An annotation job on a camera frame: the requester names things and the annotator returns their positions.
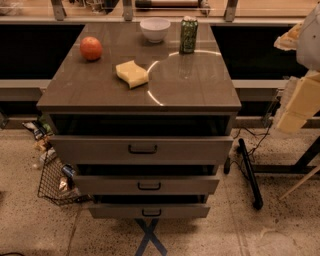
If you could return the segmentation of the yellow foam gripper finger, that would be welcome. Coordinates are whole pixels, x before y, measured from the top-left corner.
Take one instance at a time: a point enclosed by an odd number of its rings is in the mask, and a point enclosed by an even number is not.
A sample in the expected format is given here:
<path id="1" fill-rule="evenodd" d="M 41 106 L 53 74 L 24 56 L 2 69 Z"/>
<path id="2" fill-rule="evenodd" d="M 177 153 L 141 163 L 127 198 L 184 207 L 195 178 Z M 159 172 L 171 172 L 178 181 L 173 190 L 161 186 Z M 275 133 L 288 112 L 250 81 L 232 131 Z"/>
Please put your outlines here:
<path id="1" fill-rule="evenodd" d="M 275 116 L 275 130 L 293 134 L 320 111 L 320 73 L 291 77 L 283 91 Z"/>

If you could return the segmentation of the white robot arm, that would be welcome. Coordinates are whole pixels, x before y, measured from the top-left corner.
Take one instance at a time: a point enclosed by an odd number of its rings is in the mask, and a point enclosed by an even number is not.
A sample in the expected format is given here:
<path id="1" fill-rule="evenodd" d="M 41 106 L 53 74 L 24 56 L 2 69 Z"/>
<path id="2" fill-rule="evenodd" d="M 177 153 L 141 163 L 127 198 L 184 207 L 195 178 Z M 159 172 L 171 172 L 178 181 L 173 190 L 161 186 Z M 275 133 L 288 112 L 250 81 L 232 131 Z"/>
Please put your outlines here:
<path id="1" fill-rule="evenodd" d="M 274 46 L 295 50 L 297 62 L 308 69 L 300 79 L 289 79 L 274 119 L 276 133 L 294 134 L 320 111 L 320 4 L 278 37 Z"/>

